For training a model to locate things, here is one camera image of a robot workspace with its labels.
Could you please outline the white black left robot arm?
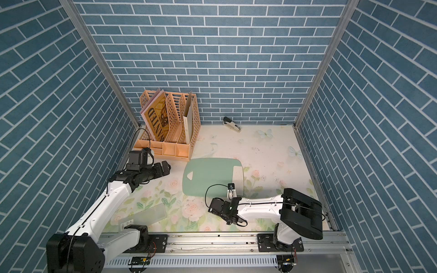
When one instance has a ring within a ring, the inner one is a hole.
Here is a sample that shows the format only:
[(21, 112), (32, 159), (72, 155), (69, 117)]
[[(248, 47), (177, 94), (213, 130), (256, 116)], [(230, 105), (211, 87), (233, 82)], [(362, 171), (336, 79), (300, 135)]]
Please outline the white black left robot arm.
[(146, 259), (166, 250), (167, 235), (149, 235), (145, 225), (129, 224), (112, 237), (100, 236), (117, 208), (140, 185), (169, 175), (171, 166), (129, 164), (116, 172), (106, 191), (66, 232), (54, 234), (47, 242), (47, 268), (50, 273), (100, 273), (105, 264), (122, 253), (145, 253)]

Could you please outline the cream white cleaver knife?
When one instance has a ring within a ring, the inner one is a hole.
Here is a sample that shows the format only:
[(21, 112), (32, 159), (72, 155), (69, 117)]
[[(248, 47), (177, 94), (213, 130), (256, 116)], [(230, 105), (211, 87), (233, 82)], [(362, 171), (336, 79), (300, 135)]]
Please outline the cream white cleaver knife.
[(244, 170), (242, 166), (233, 167), (232, 183), (237, 196), (244, 195)]

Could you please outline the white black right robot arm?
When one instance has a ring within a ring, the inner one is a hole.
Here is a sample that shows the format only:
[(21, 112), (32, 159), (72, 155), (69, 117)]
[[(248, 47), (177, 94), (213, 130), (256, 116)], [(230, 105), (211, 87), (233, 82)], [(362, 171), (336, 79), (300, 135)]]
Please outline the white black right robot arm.
[(219, 216), (227, 225), (245, 227), (255, 219), (271, 219), (275, 223), (272, 234), (258, 236), (258, 250), (303, 251), (302, 238), (323, 239), (321, 202), (291, 188), (275, 197), (247, 199), (232, 197), (226, 201), (220, 197), (212, 199), (209, 213)]

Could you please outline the green cutting board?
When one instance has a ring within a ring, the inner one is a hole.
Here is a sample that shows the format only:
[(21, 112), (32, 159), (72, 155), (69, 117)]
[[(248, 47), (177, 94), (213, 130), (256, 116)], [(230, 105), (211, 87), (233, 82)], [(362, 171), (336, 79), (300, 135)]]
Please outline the green cutting board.
[(183, 174), (183, 193), (193, 197), (227, 197), (234, 166), (242, 164), (237, 159), (228, 158), (190, 160)]

